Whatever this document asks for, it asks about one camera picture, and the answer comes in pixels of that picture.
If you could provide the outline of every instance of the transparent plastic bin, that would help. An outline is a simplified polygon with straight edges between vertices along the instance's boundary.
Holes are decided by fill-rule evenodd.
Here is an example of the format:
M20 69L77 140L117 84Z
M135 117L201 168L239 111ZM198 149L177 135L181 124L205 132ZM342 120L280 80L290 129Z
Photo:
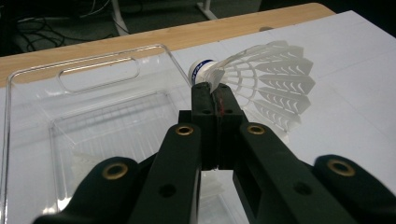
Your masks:
M2 223L32 223L62 210L99 161L122 156L140 162L154 154L190 100L185 74L162 45L13 73Z

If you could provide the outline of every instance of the cables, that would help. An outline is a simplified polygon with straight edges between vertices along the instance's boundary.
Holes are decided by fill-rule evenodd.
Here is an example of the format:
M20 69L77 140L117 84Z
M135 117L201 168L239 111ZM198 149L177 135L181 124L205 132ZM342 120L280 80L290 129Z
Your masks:
M113 34L106 35L99 39L113 37ZM52 29L45 18L32 18L30 20L19 21L17 23L16 37L19 42L24 42L26 52L39 49L51 49L66 46L66 41L89 42L95 39L75 38L63 35Z

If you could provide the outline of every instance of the shuttlecock cork base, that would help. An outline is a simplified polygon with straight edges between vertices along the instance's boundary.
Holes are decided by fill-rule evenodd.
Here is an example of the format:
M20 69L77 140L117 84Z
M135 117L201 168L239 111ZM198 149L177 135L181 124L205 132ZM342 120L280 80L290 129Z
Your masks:
M190 68L191 85L208 82L210 91L228 85L250 121L269 126L287 142L287 132L301 123L315 86L313 63L304 49L274 41L245 49L223 61L198 60Z

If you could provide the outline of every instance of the wooden edge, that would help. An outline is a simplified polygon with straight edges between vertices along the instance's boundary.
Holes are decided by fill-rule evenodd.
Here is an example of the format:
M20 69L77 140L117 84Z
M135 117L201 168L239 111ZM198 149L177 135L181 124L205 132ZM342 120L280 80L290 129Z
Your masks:
M134 35L124 35L57 49L46 49L0 58L0 87L13 72L49 63L100 55L111 51L164 44L170 50L203 45L227 38L259 32L262 27L279 28L317 20L335 13L318 3L284 7L263 12L202 21Z

